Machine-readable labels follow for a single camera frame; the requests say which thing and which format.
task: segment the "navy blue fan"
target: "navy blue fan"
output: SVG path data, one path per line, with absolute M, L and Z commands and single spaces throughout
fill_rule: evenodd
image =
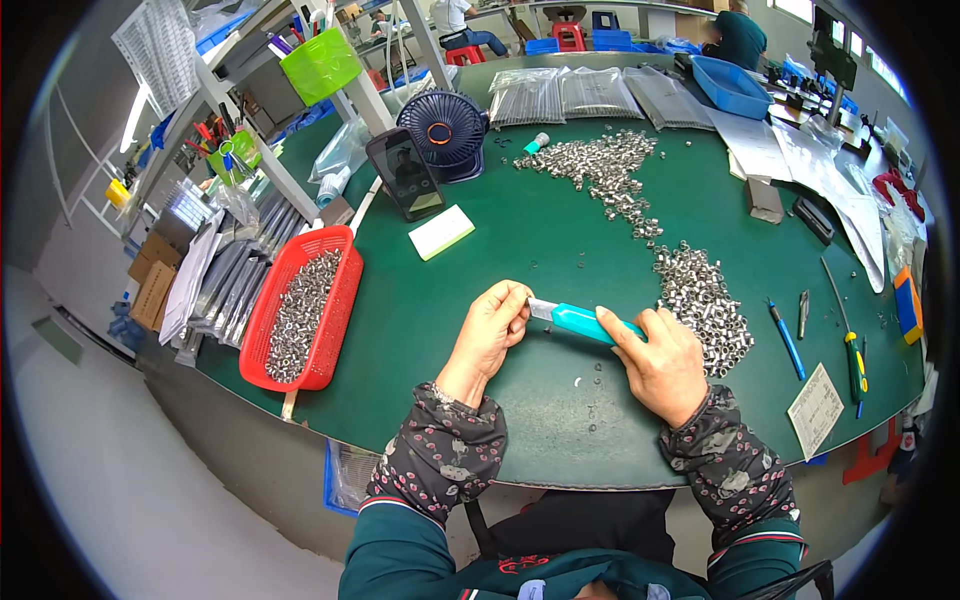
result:
M 411 131 L 440 183 L 471 180 L 483 173 L 483 138 L 490 118 L 469 96 L 426 89 L 407 102 L 396 124 Z

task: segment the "blue screwdriver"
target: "blue screwdriver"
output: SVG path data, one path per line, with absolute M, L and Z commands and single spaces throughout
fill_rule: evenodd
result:
M 804 363 L 800 361 L 800 354 L 797 353 L 797 347 L 793 345 L 793 338 L 790 337 L 790 332 L 786 329 L 786 323 L 783 322 L 783 317 L 780 316 L 779 310 L 777 310 L 777 307 L 774 305 L 774 302 L 770 300 L 769 296 L 767 297 L 767 304 L 770 306 L 770 316 L 774 318 L 774 323 L 777 324 L 777 329 L 780 330 L 780 336 L 786 344 L 786 349 L 790 350 L 790 358 L 793 359 L 793 366 L 797 370 L 797 376 L 803 381 L 806 379 Z

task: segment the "left hand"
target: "left hand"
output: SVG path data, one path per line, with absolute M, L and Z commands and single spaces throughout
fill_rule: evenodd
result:
M 484 389 L 496 375 L 507 348 L 526 333 L 530 288 L 504 279 L 470 305 L 446 366 L 437 376 L 437 387 L 467 406 L 478 408 Z

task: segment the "jeans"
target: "jeans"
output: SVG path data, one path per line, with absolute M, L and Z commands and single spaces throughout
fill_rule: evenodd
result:
M 459 36 L 452 36 L 440 42 L 440 47 L 444 50 L 459 50 L 467 46 L 479 46 L 487 44 L 493 53 L 499 57 L 507 54 L 507 47 L 503 45 L 494 34 L 490 32 L 475 32 L 470 29 L 464 29 Z

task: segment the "green plastic container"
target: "green plastic container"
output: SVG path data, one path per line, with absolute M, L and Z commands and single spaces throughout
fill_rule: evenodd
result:
M 232 135 L 229 141 L 233 143 L 233 153 L 238 158 L 246 162 L 247 166 L 249 166 L 251 169 L 256 169 L 256 165 L 260 162 L 260 153 L 256 150 L 256 144 L 253 143 L 253 138 L 250 136 L 250 132 L 247 130 L 241 130 Z M 224 168 L 224 158 L 220 156 L 220 153 L 214 151 L 212 155 L 207 155 L 206 161 L 210 163 L 211 167 L 213 167 L 214 173 L 220 176 L 220 179 L 224 182 L 224 185 L 230 185 L 231 178 L 227 176 L 227 169 Z M 231 170 L 231 174 L 233 175 L 232 179 L 235 182 L 244 180 L 243 174 L 236 166 L 234 166 Z
M 343 89 L 363 71 L 339 29 L 308 39 L 280 61 L 280 68 L 309 107 Z

